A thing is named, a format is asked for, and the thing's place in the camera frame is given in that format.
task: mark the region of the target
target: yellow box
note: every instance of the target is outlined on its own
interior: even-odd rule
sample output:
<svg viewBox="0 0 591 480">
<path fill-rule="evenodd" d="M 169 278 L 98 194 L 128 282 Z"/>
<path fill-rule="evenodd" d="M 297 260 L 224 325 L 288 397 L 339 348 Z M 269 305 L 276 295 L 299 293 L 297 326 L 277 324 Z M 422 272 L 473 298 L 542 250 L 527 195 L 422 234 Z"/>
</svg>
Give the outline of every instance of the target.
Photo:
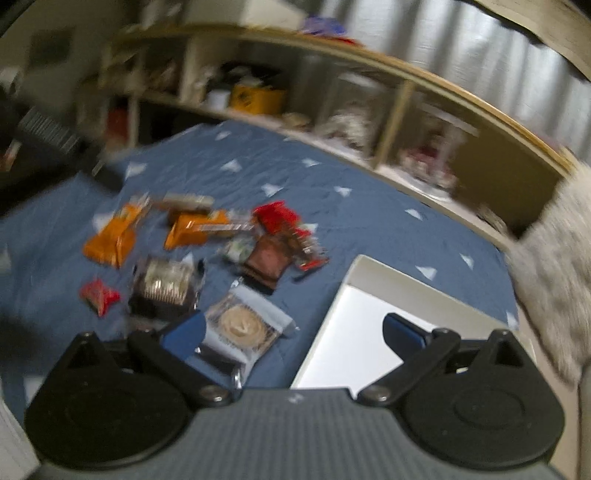
<svg viewBox="0 0 591 480">
<path fill-rule="evenodd" d="M 285 90 L 236 85 L 232 89 L 230 106 L 234 110 L 253 115 L 278 115 L 284 99 Z"/>
</svg>

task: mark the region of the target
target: bed sheet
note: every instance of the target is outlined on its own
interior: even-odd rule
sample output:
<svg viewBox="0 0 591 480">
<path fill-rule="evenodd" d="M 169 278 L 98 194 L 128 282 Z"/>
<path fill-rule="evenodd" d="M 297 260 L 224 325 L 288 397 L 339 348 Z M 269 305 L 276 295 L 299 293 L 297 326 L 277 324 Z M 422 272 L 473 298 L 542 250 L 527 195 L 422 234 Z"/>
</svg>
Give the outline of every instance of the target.
<svg viewBox="0 0 591 480">
<path fill-rule="evenodd" d="M 216 258 L 219 243 L 164 252 L 164 214 L 139 228 L 119 270 L 82 255 L 82 245 L 132 195 L 212 195 L 215 207 L 247 208 L 285 200 L 316 230 L 330 263 L 300 283 L 288 270 L 270 300 L 299 330 L 258 362 L 247 386 L 287 387 L 303 361 L 353 259 L 369 255 L 512 326 L 517 317 L 504 255 L 467 227 L 331 155 L 240 122 L 198 125 L 118 164 L 121 193 L 108 195 L 77 176 L 0 222 L 0 378 L 5 400 L 22 420 L 26 402 L 73 336 L 94 330 L 103 340 L 126 331 L 125 302 L 102 319 L 78 298 L 95 276 L 126 299 L 136 260 L 147 254 L 208 258 L 200 307 L 229 289 L 236 273 Z M 226 379 L 200 361 L 196 368 Z"/>
</svg>

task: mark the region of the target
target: red item in jar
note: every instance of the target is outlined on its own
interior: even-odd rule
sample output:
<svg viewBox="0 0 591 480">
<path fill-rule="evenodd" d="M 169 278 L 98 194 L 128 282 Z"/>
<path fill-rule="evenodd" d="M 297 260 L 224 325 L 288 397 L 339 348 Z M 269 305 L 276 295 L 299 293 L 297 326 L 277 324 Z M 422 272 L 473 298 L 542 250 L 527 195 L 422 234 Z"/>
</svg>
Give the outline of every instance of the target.
<svg viewBox="0 0 591 480">
<path fill-rule="evenodd" d="M 258 206 L 252 213 L 271 235 L 279 233 L 286 223 L 293 228 L 300 223 L 300 216 L 285 206 L 285 200 Z"/>
<path fill-rule="evenodd" d="M 121 295 L 97 278 L 82 286 L 80 298 L 86 300 L 96 310 L 96 314 L 102 317 L 112 304 L 120 301 Z"/>
</svg>

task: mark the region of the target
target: clear plastic container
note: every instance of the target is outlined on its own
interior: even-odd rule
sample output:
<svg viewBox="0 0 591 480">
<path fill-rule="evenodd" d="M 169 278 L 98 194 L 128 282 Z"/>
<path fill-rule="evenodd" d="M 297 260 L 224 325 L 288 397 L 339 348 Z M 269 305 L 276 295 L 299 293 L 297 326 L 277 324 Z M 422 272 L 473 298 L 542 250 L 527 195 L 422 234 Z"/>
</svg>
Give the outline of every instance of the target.
<svg viewBox="0 0 591 480">
<path fill-rule="evenodd" d="M 388 88 L 359 73 L 344 72 L 328 92 L 315 133 L 336 148 L 369 158 L 389 105 Z"/>
<path fill-rule="evenodd" d="M 468 135 L 478 130 L 433 105 L 420 105 L 420 126 L 409 146 L 398 152 L 400 174 L 411 187 L 448 200 L 457 186 L 453 159 Z"/>
</svg>

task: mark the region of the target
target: gray curtain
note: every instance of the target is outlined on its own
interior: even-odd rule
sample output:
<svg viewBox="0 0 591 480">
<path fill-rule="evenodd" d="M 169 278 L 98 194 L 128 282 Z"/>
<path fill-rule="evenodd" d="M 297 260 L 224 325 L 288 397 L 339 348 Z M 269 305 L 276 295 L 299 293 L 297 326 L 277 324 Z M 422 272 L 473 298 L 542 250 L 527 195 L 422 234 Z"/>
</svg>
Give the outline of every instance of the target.
<svg viewBox="0 0 591 480">
<path fill-rule="evenodd" d="M 459 0 L 292 0 L 336 17 L 368 48 L 406 60 L 478 95 L 591 163 L 591 84 L 568 60 L 505 20 Z M 299 59 L 291 106 L 313 113 L 323 59 Z"/>
</svg>

